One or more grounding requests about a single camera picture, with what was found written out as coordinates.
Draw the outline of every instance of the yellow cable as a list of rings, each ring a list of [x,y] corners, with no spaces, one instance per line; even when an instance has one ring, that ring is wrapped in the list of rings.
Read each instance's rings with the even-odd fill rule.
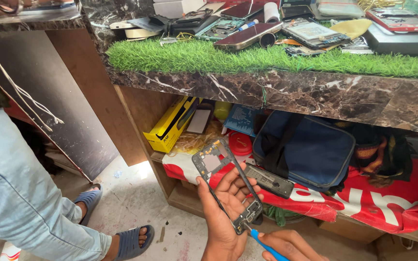
[[[404,9],[405,3],[406,0],[358,0],[358,5],[364,12],[367,12],[372,8],[386,9],[387,7],[393,7],[395,5],[403,5],[402,9]]]

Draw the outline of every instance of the light blue jeans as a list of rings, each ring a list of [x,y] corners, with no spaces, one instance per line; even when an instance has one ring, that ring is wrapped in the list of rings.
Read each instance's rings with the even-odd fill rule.
[[[101,260],[112,238],[78,225],[81,215],[0,109],[0,239],[48,260]]]

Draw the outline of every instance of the blue screwdriver handle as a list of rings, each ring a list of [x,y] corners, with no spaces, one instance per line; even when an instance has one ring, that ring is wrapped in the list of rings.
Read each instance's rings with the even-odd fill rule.
[[[259,236],[259,232],[256,229],[251,230],[251,236],[259,243],[261,244],[261,246],[263,246],[265,248],[265,250],[267,250],[268,252],[270,252],[274,258],[277,261],[290,261],[288,258],[282,256],[281,254],[279,254],[277,251],[275,251],[273,248],[271,248],[270,246],[266,246],[264,245],[264,243],[262,243],[259,238],[257,238]]]

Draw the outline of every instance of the slipper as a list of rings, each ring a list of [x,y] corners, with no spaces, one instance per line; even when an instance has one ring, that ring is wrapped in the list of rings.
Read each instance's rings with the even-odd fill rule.
[[[91,213],[93,212],[96,205],[99,203],[101,196],[103,195],[103,187],[101,184],[94,184],[92,188],[99,188],[99,190],[85,191],[80,193],[75,199],[74,203],[83,202],[86,205],[85,217],[80,221],[80,225],[87,226],[90,221]]]
[[[147,228],[146,234],[144,234],[147,238],[140,248],[138,236],[140,234],[140,229],[142,228]],[[136,227],[117,234],[120,236],[119,252],[114,261],[122,261],[135,258],[148,249],[154,239],[154,228],[151,225],[146,225],[141,228]]]

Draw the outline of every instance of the tape roll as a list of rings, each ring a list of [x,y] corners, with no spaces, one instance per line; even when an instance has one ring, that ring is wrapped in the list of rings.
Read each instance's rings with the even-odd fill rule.
[[[264,21],[266,23],[280,21],[280,13],[278,13],[278,6],[276,3],[270,2],[264,5]]]

